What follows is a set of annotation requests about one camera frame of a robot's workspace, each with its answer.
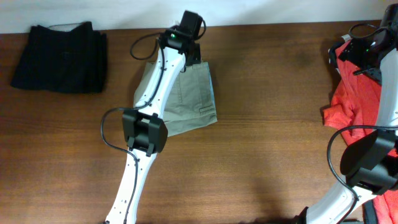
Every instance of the black fabric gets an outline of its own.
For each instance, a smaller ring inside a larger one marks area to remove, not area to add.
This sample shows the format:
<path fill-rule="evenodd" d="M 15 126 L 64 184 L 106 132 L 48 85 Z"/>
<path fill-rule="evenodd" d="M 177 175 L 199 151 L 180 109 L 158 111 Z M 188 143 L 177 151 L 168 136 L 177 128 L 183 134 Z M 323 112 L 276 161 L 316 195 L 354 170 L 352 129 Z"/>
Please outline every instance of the black fabric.
<path fill-rule="evenodd" d="M 85 22 L 70 32 L 32 27 L 11 86 L 99 93 L 106 78 L 106 35 Z"/>
<path fill-rule="evenodd" d="M 364 204 L 364 222 L 365 224 L 378 224 L 376 211 L 374 209 L 373 200 Z"/>

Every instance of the brown table surface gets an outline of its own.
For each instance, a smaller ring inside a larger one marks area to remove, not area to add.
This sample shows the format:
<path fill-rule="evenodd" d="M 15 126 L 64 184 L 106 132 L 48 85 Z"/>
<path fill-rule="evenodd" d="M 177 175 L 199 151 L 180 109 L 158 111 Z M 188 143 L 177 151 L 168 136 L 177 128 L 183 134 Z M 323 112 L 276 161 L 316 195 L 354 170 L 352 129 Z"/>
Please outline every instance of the brown table surface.
<path fill-rule="evenodd" d="M 336 182 L 326 163 L 335 130 L 322 125 L 320 113 L 339 82 L 327 50 L 355 23 L 210 27 L 200 43 L 218 122 L 168 139 L 147 176 L 138 222 L 281 220 L 322 198 Z M 154 31 L 105 31 L 108 80 L 94 95 L 10 87 L 27 34 L 0 35 L 1 223 L 104 221 L 126 155 L 105 146 L 100 119 L 132 105 L 145 62 L 129 48 Z M 145 40 L 136 54 L 153 44 Z M 125 145 L 120 114 L 105 129 Z M 338 138 L 336 167 L 345 147 Z"/>

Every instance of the wooden tabletop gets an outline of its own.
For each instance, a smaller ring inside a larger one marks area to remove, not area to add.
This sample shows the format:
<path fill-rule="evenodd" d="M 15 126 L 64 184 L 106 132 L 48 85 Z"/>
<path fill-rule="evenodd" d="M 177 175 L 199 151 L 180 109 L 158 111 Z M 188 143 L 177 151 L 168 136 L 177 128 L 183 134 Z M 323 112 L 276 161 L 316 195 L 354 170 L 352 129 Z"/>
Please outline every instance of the wooden tabletop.
<path fill-rule="evenodd" d="M 320 112 L 339 82 L 327 50 L 355 23 L 210 27 L 200 43 L 218 122 L 167 140 L 147 176 L 138 222 L 273 222 L 322 198 L 336 182 L 326 163 L 335 130 L 323 126 Z M 126 155 L 105 146 L 100 119 L 132 106 L 145 62 L 132 59 L 129 47 L 155 31 L 105 31 L 108 80 L 95 95 L 10 87 L 27 34 L 0 35 L 1 223 L 104 221 Z M 144 41 L 137 54 L 153 44 Z M 105 132 L 126 145 L 120 114 Z M 345 147 L 337 139 L 336 167 Z"/>

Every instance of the folded cloth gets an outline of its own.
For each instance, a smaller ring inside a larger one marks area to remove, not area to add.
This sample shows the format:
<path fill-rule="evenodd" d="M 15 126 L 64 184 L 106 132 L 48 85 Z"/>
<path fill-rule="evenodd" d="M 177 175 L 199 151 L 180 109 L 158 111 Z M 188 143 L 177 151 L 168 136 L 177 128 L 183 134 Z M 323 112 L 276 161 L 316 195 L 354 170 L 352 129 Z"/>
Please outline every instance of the folded cloth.
<path fill-rule="evenodd" d="M 99 93 L 106 74 L 106 35 L 84 22 L 70 32 L 33 26 L 11 86 L 62 93 Z"/>
<path fill-rule="evenodd" d="M 147 63 L 144 78 L 153 64 Z M 166 102 L 163 120 L 169 136 L 217 122 L 210 70 L 207 62 L 180 72 Z"/>
<path fill-rule="evenodd" d="M 335 50 L 337 56 L 349 44 Z M 351 125 L 375 125 L 379 111 L 381 86 L 365 75 L 353 75 L 359 68 L 349 61 L 337 59 L 341 81 L 331 100 L 331 107 L 323 110 L 325 126 L 336 129 Z M 341 135 L 350 145 L 372 133 L 371 129 L 354 129 Z M 393 150 L 391 156 L 398 156 Z M 398 224 L 398 192 L 388 191 L 374 199 L 377 219 L 382 224 Z"/>

